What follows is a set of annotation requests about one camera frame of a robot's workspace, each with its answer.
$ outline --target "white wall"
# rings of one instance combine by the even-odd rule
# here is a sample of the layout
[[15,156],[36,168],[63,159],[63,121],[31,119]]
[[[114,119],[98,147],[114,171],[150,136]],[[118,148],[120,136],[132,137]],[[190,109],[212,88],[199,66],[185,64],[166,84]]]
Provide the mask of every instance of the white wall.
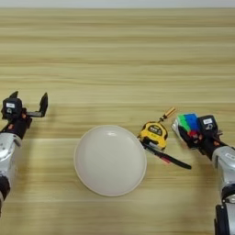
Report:
[[58,7],[58,8],[235,7],[235,0],[0,0],[0,7]]

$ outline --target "green block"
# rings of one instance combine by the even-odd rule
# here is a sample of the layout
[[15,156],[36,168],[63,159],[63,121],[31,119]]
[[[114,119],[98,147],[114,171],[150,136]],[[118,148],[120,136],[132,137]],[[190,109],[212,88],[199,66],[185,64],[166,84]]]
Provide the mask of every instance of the green block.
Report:
[[186,131],[190,131],[190,127],[188,126],[186,120],[185,120],[185,116],[184,115],[180,115],[178,118],[178,122],[180,124],[181,127],[183,127]]

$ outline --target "white bowl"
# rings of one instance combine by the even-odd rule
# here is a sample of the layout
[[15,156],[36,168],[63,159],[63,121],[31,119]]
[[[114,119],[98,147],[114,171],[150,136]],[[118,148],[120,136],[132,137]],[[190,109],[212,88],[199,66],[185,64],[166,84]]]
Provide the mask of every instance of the white bowl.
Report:
[[100,126],[83,135],[74,155],[81,181],[102,196],[122,196],[142,181],[147,167],[139,140],[117,126]]

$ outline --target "wooden table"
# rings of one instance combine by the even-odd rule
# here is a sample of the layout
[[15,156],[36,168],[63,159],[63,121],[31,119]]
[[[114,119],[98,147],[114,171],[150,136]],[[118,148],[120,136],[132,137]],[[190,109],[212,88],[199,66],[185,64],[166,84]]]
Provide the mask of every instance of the wooden table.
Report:
[[148,154],[142,184],[122,197],[89,191],[73,168],[90,128],[114,124],[138,134],[170,106],[215,115],[235,136],[235,9],[0,10],[0,100],[15,90],[30,110],[49,93],[47,117],[24,140],[1,235],[213,234],[219,203],[207,157],[169,130],[166,152]]

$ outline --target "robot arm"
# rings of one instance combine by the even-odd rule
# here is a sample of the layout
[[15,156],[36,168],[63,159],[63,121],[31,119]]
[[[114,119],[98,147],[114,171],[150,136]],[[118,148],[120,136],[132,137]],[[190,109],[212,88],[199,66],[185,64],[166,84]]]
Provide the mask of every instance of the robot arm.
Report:
[[218,171],[221,205],[216,206],[216,235],[235,235],[235,150],[222,142],[213,116],[180,116],[174,132],[189,148],[199,149]]
[[16,159],[19,155],[22,140],[29,129],[32,118],[44,117],[48,108],[48,95],[45,94],[40,101],[40,110],[28,112],[17,98],[17,92],[3,102],[3,119],[8,121],[0,132],[0,210],[12,187]]

